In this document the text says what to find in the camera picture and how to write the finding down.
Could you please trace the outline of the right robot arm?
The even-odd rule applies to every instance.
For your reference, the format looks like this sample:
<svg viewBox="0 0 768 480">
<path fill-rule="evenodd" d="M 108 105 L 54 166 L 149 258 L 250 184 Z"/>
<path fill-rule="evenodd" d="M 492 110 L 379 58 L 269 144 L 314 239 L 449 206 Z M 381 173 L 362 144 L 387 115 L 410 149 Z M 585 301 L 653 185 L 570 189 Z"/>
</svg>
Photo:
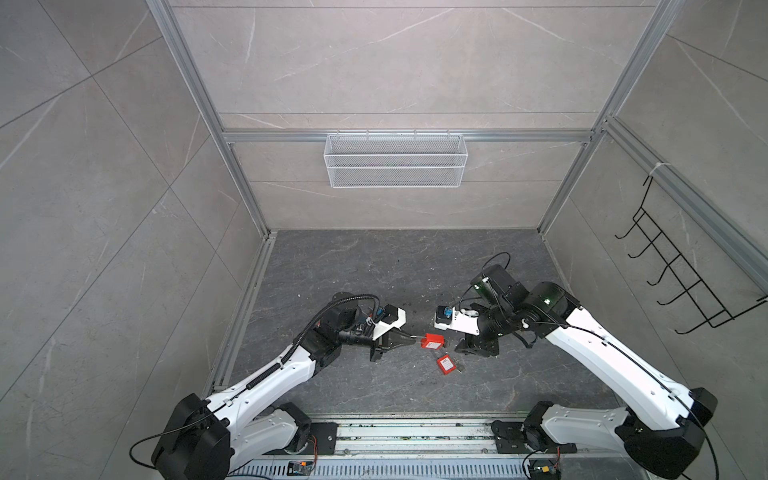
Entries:
<svg viewBox="0 0 768 480">
<path fill-rule="evenodd" d="M 560 285 L 527 289 L 500 264 L 487 261 L 470 282 L 477 299 L 439 306 L 434 325 L 463 334 L 465 355 L 495 357 L 502 337 L 531 332 L 579 361 L 622 401 L 614 409 L 566 407 L 540 401 L 520 427 L 526 448 L 549 453 L 574 444 L 625 452 L 647 472 L 684 476 L 702 448 L 718 405 L 703 387 L 690 389 L 650 365 L 608 332 Z"/>
</svg>

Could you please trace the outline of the red padlock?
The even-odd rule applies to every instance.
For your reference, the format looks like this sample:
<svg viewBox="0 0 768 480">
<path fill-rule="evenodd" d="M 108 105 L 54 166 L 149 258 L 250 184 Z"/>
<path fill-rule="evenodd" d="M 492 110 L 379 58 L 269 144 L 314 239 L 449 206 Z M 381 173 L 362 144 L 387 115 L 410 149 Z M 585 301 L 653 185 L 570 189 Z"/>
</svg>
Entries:
<svg viewBox="0 0 768 480">
<path fill-rule="evenodd" d="M 434 356 L 436 365 L 443 375 L 464 371 L 464 367 L 451 354 L 442 350 L 435 350 Z"/>
<path fill-rule="evenodd" d="M 413 339 L 422 349 L 439 350 L 445 346 L 445 338 L 439 334 L 426 333 Z"/>
</svg>

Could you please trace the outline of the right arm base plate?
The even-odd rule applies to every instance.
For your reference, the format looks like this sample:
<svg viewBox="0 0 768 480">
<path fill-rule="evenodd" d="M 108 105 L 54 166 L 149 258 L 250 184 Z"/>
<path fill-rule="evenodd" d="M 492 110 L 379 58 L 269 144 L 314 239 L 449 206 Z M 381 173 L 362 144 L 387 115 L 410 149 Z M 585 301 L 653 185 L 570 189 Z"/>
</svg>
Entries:
<svg viewBox="0 0 768 480">
<path fill-rule="evenodd" d="M 556 443 L 540 426 L 527 425 L 525 422 L 495 420 L 491 423 L 491 431 L 499 454 L 578 452 L 575 444 Z"/>
</svg>

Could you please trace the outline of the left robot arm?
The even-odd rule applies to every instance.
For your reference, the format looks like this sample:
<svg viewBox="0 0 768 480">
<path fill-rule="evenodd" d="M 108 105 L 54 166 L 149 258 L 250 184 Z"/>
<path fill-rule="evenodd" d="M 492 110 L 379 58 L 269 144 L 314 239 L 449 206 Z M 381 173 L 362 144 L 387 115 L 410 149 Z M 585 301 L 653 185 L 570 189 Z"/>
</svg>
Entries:
<svg viewBox="0 0 768 480">
<path fill-rule="evenodd" d="M 264 367 L 205 399 L 190 394 L 174 408 L 144 466 L 164 479 L 225 479 L 257 456 L 302 451 L 310 418 L 278 401 L 336 360 L 345 345 L 366 346 L 371 361 L 415 339 L 404 309 L 373 294 L 339 292 Z"/>
</svg>

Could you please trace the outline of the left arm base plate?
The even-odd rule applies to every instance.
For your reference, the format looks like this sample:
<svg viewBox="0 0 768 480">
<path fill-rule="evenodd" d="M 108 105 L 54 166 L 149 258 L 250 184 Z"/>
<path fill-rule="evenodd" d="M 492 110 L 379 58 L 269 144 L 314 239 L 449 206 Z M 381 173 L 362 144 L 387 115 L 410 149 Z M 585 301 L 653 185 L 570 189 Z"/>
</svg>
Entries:
<svg viewBox="0 0 768 480">
<path fill-rule="evenodd" d="M 333 455 L 336 450 L 338 427 L 339 425 L 333 422 L 312 423 L 300 427 L 281 452 L 289 455 Z"/>
</svg>

